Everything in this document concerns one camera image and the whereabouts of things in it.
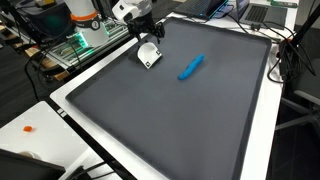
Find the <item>wire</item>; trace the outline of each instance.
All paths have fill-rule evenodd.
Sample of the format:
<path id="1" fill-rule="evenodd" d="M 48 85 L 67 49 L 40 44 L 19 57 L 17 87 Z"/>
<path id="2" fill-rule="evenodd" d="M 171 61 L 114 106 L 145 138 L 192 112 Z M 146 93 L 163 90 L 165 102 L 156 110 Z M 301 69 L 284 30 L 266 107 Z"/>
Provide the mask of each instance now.
<path id="1" fill-rule="evenodd" d="M 309 10 L 309 13 L 308 13 L 308 18 L 309 18 L 310 15 L 311 15 L 311 12 L 312 12 L 312 10 L 313 10 L 313 6 L 314 6 L 315 2 L 316 2 L 316 0 L 313 0 L 313 2 L 312 2 L 312 4 L 311 4 L 311 7 L 310 7 L 310 10 Z"/>
<path id="2" fill-rule="evenodd" d="M 18 36 L 19 36 L 20 42 L 21 42 L 21 44 L 23 44 L 23 40 L 22 40 L 22 38 L 21 38 L 21 31 L 20 31 L 20 27 L 19 27 L 19 25 L 18 25 L 17 20 L 16 20 L 16 18 L 15 18 L 15 17 L 13 17 L 13 20 L 14 20 L 14 23 L 16 24 L 16 26 L 17 26 Z"/>
<path id="3" fill-rule="evenodd" d="M 66 41 L 66 43 L 69 44 L 69 46 L 73 49 L 73 52 L 74 52 L 74 54 L 75 54 L 76 57 L 77 57 L 80 70 L 81 70 L 81 72 L 83 72 L 82 65 L 81 65 L 81 61 L 80 61 L 80 58 L 79 58 L 79 55 L 78 55 L 77 51 L 75 50 L 75 48 L 72 46 L 71 43 L 69 43 L 68 41 Z"/>
<path id="4" fill-rule="evenodd" d="M 40 67 L 42 65 L 42 62 L 44 61 L 44 59 L 46 58 L 47 54 L 51 51 L 51 49 L 58 43 L 58 40 L 52 44 L 52 46 L 47 50 L 47 52 L 45 52 L 41 58 L 41 60 L 39 61 L 38 67 L 37 67 L 37 77 L 38 77 L 38 81 L 40 82 L 41 86 L 43 88 L 45 88 L 46 90 L 49 90 L 48 87 L 46 85 L 43 84 L 43 82 L 41 81 L 40 78 Z"/>
<path id="5" fill-rule="evenodd" d="M 91 166 L 91 167 L 89 167 L 88 169 L 85 169 L 85 170 L 83 170 L 82 172 L 80 172 L 80 173 L 78 173 L 78 174 L 76 174 L 76 175 L 74 175 L 74 176 L 68 177 L 66 180 L 74 180 L 74 179 L 77 179 L 79 176 L 81 176 L 81 175 L 83 175 L 83 174 L 85 174 L 85 173 L 87 173 L 87 172 L 89 172 L 89 171 L 92 171 L 93 169 L 96 169 L 96 168 L 98 168 L 98 167 L 100 167 L 100 166 L 103 166 L 103 165 L 105 165 L 105 164 L 106 164 L 106 162 L 101 162 L 101 163 L 99 163 L 99 164 L 96 164 L 96 165 L 94 165 L 94 166 Z"/>
<path id="6" fill-rule="evenodd" d="M 31 78 L 29 72 L 28 72 L 28 65 L 29 65 L 31 59 L 34 58 L 34 57 L 37 56 L 37 55 L 38 55 L 38 54 L 36 53 L 36 54 L 34 54 L 33 56 L 31 56 L 31 57 L 28 59 L 27 63 L 24 65 L 24 72 L 26 73 L 26 75 L 27 75 L 27 77 L 28 77 L 28 79 L 29 79 L 29 81 L 30 81 L 30 84 L 31 84 L 32 89 L 33 89 L 34 97 L 36 98 L 37 102 L 40 102 L 39 97 L 38 97 L 38 94 L 37 94 L 36 87 L 35 87 L 35 85 L 34 85 L 34 83 L 33 83 L 33 81 L 32 81 L 32 78 Z"/>
<path id="7" fill-rule="evenodd" d="M 262 35 L 264 35 L 264 36 L 268 37 L 269 39 L 271 39 L 271 40 L 275 41 L 277 44 L 279 44 L 279 43 L 280 43 L 280 41 L 279 41 L 278 39 L 275 39 L 275 38 L 273 38 L 273 37 L 271 37 L 271 36 L 267 35 L 267 34 L 266 34 L 266 33 L 264 33 L 264 32 L 261 32 L 261 31 L 255 31 L 255 32 L 258 32 L 258 33 L 260 33 L 260 34 L 262 34 Z"/>
<path id="8" fill-rule="evenodd" d="M 234 17 L 232 17 L 230 14 L 227 14 L 227 16 L 231 17 L 231 19 L 233 19 L 245 33 L 249 34 L 248 31 L 246 31 Z"/>
<path id="9" fill-rule="evenodd" d="M 224 11 L 219 10 L 219 12 L 223 12 L 224 14 L 221 17 L 212 17 L 211 19 L 222 19 L 222 18 L 226 17 L 227 15 L 229 15 L 234 10 L 234 5 L 229 5 L 228 4 L 226 6 L 232 7 L 231 10 L 228 11 L 228 12 L 224 12 Z"/>
<path id="10" fill-rule="evenodd" d="M 294 33 L 293 33 L 293 31 L 291 31 L 291 29 L 289 29 L 289 28 L 287 28 L 286 26 L 284 26 L 284 25 L 281 25 L 281 24 L 278 24 L 278 23 L 275 23 L 275 22 L 271 22 L 271 21 L 264 21 L 263 22 L 263 25 L 265 25 L 268 29 L 270 29 L 270 30 L 272 30 L 273 32 L 276 32 L 276 31 L 274 31 L 273 29 L 271 29 L 267 24 L 275 24 L 275 25 L 277 25 L 277 26 L 280 26 L 280 27 L 283 27 L 284 29 L 286 29 L 286 30 L 288 30 L 290 33 L 291 33 L 291 36 L 293 37 L 294 36 Z"/>
<path id="11" fill-rule="evenodd" d="M 108 175 L 113 174 L 113 173 L 115 173 L 115 172 L 114 172 L 114 171 L 112 171 L 112 172 L 106 173 L 106 174 L 104 174 L 104 175 L 94 177 L 94 178 L 92 178 L 92 179 L 99 179 L 99 178 L 102 178 L 102 177 L 108 176 Z"/>
<path id="12" fill-rule="evenodd" d="M 37 7 L 37 6 L 23 6 L 23 7 L 18 7 L 17 10 L 18 9 L 24 9 L 24 8 L 32 8 L 32 7 Z"/>
<path id="13" fill-rule="evenodd" d="M 301 44 L 299 44 L 297 47 L 294 47 L 291 44 L 290 40 L 288 40 L 288 38 L 295 36 L 295 34 L 289 28 L 287 28 L 283 25 L 274 23 L 274 22 L 270 22 L 270 21 L 263 22 L 263 24 L 269 30 L 278 34 L 279 36 L 281 36 L 284 39 L 279 44 L 278 60 L 276 61 L 274 66 L 272 66 L 269 69 L 269 71 L 267 73 L 268 79 L 270 81 L 275 82 L 275 83 L 288 83 L 288 82 L 296 79 L 297 77 L 299 77 L 300 74 L 305 70 L 304 67 L 311 74 L 316 75 L 315 71 L 313 69 L 309 54 L 304 49 L 304 47 Z M 275 24 L 280 27 L 283 27 L 284 29 L 288 30 L 291 33 L 291 35 L 288 38 L 286 38 L 285 36 L 283 36 L 279 32 L 270 28 L 267 24 Z M 304 55 L 306 56 L 306 60 L 302 57 L 302 54 L 298 52 L 298 48 L 300 48 L 303 51 Z M 271 78 L 271 73 L 274 71 L 275 67 L 278 65 L 280 67 L 280 76 L 282 77 L 283 81 L 276 81 Z"/>

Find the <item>laptop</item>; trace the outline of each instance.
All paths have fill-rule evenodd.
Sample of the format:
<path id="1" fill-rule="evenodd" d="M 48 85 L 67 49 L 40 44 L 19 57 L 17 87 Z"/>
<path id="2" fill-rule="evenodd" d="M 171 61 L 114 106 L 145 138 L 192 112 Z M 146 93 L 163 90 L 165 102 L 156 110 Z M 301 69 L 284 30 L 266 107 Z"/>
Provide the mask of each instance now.
<path id="1" fill-rule="evenodd" d="M 176 7 L 173 12 L 187 17 L 209 20 L 227 3 L 228 0 L 187 0 Z"/>
<path id="2" fill-rule="evenodd" d="M 238 21 L 243 24 L 260 24 L 265 27 L 263 22 L 271 21 L 281 26 L 285 26 L 287 17 L 287 8 L 273 7 L 268 5 L 253 4 L 250 0 L 236 0 Z M 269 27 L 281 29 L 284 28 L 275 24 L 267 24 Z"/>

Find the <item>small orange object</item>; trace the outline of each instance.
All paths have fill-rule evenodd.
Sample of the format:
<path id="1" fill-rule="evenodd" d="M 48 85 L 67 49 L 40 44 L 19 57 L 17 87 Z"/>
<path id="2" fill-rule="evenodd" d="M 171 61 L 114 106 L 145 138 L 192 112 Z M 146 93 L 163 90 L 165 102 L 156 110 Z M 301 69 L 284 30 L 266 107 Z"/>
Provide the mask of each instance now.
<path id="1" fill-rule="evenodd" d="M 23 131 L 31 132 L 31 131 L 32 131 L 32 127 L 31 127 L 31 126 L 25 126 L 25 127 L 23 128 Z"/>

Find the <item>floor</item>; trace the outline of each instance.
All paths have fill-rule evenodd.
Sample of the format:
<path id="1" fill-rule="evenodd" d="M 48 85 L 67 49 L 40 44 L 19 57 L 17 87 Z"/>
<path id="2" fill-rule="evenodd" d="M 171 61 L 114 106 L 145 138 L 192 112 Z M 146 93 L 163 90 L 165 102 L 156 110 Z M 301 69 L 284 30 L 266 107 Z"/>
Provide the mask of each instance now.
<path id="1" fill-rule="evenodd" d="M 313 1 L 314 0 L 300 0 L 298 16 L 296 19 L 297 25 L 302 25 L 306 21 Z M 315 9 L 319 4 L 320 4 L 320 0 L 315 0 L 313 9 Z M 320 19 L 316 21 L 316 23 L 313 25 L 313 28 L 320 29 Z"/>
<path id="2" fill-rule="evenodd" d="M 297 25 L 305 21 L 312 0 L 300 0 Z M 153 6 L 155 18 L 164 17 L 179 3 L 158 0 Z M 320 20 L 306 35 L 303 44 L 311 58 L 320 58 Z M 0 49 L 0 128 L 36 103 L 29 81 L 23 71 L 26 58 L 16 54 L 10 47 Z M 42 100 L 63 85 L 63 82 L 47 84 L 49 90 L 38 83 L 37 74 L 30 67 L 36 88 Z M 280 105 L 278 123 L 300 117 L 290 108 Z M 311 126 L 297 126 L 277 131 L 270 156 L 268 180 L 320 180 L 320 139 Z"/>

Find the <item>orange object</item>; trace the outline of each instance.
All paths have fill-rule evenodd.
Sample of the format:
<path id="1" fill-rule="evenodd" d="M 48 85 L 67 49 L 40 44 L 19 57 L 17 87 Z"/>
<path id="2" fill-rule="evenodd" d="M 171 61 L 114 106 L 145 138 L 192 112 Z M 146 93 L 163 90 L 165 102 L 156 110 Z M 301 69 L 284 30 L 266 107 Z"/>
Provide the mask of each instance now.
<path id="1" fill-rule="evenodd" d="M 97 11 L 93 12 L 92 14 L 86 16 L 75 16 L 74 14 L 70 14 L 72 20 L 76 21 L 86 21 L 95 18 L 98 15 Z"/>
<path id="2" fill-rule="evenodd" d="M 31 131 L 32 131 L 32 127 L 31 127 L 31 126 L 25 126 L 25 127 L 23 128 L 23 131 L 31 132 Z"/>

